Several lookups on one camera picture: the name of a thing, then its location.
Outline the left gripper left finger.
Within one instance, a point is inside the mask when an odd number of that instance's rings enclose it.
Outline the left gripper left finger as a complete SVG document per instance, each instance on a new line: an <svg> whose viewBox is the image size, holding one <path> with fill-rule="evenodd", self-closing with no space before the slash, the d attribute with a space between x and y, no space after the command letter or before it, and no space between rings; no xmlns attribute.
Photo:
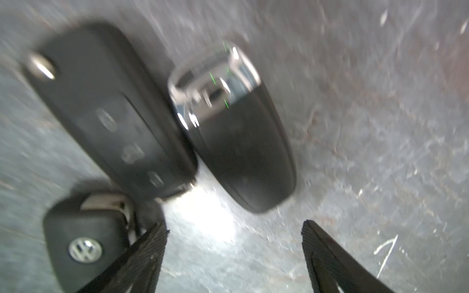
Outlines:
<svg viewBox="0 0 469 293"><path fill-rule="evenodd" d="M155 223L81 293L153 293L161 272L169 231Z"/></svg>

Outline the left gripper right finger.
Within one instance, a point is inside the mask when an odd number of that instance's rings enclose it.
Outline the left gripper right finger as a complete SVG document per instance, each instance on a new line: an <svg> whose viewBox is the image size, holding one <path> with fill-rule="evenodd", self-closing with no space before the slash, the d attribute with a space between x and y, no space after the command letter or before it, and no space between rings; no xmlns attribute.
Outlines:
<svg viewBox="0 0 469 293"><path fill-rule="evenodd" d="M392 293L315 221L302 226L302 248L315 293Z"/></svg>

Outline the black VW key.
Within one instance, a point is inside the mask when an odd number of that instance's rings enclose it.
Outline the black VW key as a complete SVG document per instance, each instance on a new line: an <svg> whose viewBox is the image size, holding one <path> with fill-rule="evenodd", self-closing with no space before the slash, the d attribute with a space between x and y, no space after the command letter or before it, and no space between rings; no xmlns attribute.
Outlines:
<svg viewBox="0 0 469 293"><path fill-rule="evenodd" d="M76 293L104 272L138 235L129 197L116 192L75 194L57 202L43 219L55 276L66 293Z"/></svg>

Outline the Mercedes key chrome black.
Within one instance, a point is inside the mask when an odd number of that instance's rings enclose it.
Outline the Mercedes key chrome black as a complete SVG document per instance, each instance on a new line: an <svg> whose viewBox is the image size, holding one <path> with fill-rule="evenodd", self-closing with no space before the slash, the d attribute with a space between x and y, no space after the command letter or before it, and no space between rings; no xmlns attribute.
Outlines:
<svg viewBox="0 0 469 293"><path fill-rule="evenodd" d="M217 42L171 73L173 108L195 151L244 209L263 213L296 188L282 121L257 69L238 45Z"/></svg>

